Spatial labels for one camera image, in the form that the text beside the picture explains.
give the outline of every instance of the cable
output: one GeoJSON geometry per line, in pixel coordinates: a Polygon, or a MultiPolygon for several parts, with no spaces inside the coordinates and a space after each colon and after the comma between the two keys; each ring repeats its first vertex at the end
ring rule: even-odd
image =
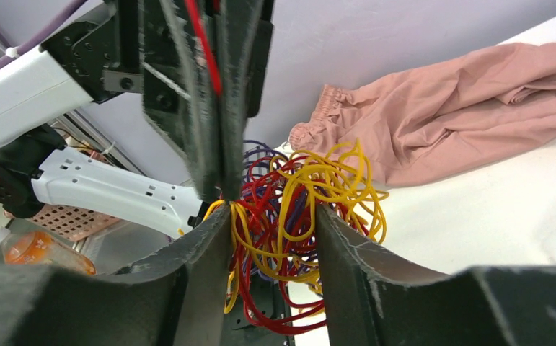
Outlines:
{"type": "MultiPolygon", "coordinates": [[[[71,17],[87,0],[72,0],[66,7],[64,7],[38,34],[33,36],[26,43],[23,43],[16,48],[19,55],[23,55],[32,50],[35,46],[41,44],[50,35],[53,34],[61,25],[65,24],[66,20],[71,17]]],[[[14,58],[7,55],[0,57],[0,70],[11,63],[14,58]]]]}
{"type": "Polygon", "coordinates": [[[254,139],[245,139],[244,140],[244,144],[254,144],[257,146],[256,149],[259,148],[265,148],[268,150],[273,150],[270,146],[268,146],[267,144],[263,143],[263,142],[259,142],[259,141],[255,141],[254,139]]]}
{"type": "Polygon", "coordinates": [[[93,150],[93,151],[99,152],[97,149],[93,148],[92,146],[89,146],[89,145],[86,144],[85,142],[83,142],[83,141],[79,140],[78,138],[76,138],[76,136],[74,136],[70,131],[68,131],[68,130],[66,130],[66,129],[64,129],[64,128],[53,128],[53,129],[66,133],[68,136],[70,136],[71,139],[73,139],[73,140],[75,140],[76,142],[82,144],[82,147],[75,146],[75,147],[73,147],[73,148],[85,148],[85,149],[88,149],[88,150],[93,150]]]}
{"type": "Polygon", "coordinates": [[[185,0],[185,6],[188,11],[188,16],[190,17],[190,22],[193,25],[193,31],[195,35],[201,42],[201,47],[203,48],[203,54],[206,56],[208,63],[208,70],[210,71],[210,78],[212,79],[212,86],[214,92],[217,95],[222,94],[222,82],[220,78],[219,68],[216,64],[216,59],[212,53],[212,48],[208,41],[208,36],[206,35],[206,30],[201,24],[201,16],[199,15],[199,9],[197,8],[196,0],[185,0]]]}
{"type": "Polygon", "coordinates": [[[320,156],[295,151],[288,158],[259,142],[244,154],[242,198],[226,205],[219,200],[208,209],[206,218],[220,205],[231,208],[231,245],[233,260],[229,269],[225,313],[237,297],[244,302],[244,315],[250,324],[280,334],[295,335],[324,326],[325,321],[309,326],[291,326],[291,322],[324,312],[315,239],[315,209],[325,204],[358,233],[377,242],[387,234],[386,219],[380,201],[387,192],[376,191],[371,180],[371,166],[358,141],[351,148],[343,143],[320,156]],[[266,155],[253,161],[254,155],[266,155]],[[355,158],[358,168],[344,164],[355,158]],[[354,208],[371,214],[371,222],[354,208]],[[250,295],[252,275],[278,282],[286,303],[299,314],[285,319],[270,319],[259,312],[250,295]],[[295,303],[286,292],[288,282],[306,284],[320,297],[311,303],[295,303]]]}

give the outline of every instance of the wall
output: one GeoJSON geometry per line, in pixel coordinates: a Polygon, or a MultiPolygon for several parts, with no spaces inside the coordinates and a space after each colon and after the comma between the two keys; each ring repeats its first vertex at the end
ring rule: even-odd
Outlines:
{"type": "MultiPolygon", "coordinates": [[[[19,44],[66,2],[0,0],[0,30],[19,44]]],[[[355,88],[494,45],[554,16],[556,0],[276,0],[261,113],[247,137],[284,141],[309,118],[324,83],[355,88]]],[[[139,100],[125,95],[86,111],[152,177],[187,179],[182,162],[142,119],[139,100]]]]}

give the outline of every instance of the robotic arm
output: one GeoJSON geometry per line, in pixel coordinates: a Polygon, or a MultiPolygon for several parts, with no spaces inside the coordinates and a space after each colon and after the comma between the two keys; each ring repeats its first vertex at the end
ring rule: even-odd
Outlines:
{"type": "Polygon", "coordinates": [[[177,238],[182,215],[200,204],[191,189],[94,161],[43,125],[124,92],[142,94],[146,120],[185,160],[201,199],[213,200],[216,187],[239,197],[243,130],[260,106],[273,0],[201,1],[197,11],[191,3],[105,0],[0,69],[6,210],[24,218],[43,203],[91,208],[177,238]],[[213,52],[203,50],[194,21],[213,52]],[[219,92],[208,54],[218,61],[219,92]]]}

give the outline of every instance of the plastic bottle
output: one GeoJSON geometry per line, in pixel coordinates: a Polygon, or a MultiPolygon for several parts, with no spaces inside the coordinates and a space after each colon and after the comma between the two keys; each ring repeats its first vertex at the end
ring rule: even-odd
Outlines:
{"type": "Polygon", "coordinates": [[[88,275],[95,275],[95,266],[88,258],[43,231],[12,234],[0,228],[0,247],[9,265],[59,265],[88,275]]]}

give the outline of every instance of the white table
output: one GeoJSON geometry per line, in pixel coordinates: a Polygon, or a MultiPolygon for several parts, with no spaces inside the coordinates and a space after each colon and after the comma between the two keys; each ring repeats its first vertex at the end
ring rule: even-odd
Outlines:
{"type": "MultiPolygon", "coordinates": [[[[556,17],[505,43],[552,41],[556,17]]],[[[382,207],[389,230],[384,246],[434,270],[556,264],[556,140],[441,182],[391,189],[382,207]]],[[[306,287],[289,286],[294,301],[315,299],[306,287]]],[[[295,342],[328,345],[327,330],[300,335],[295,342]]]]}

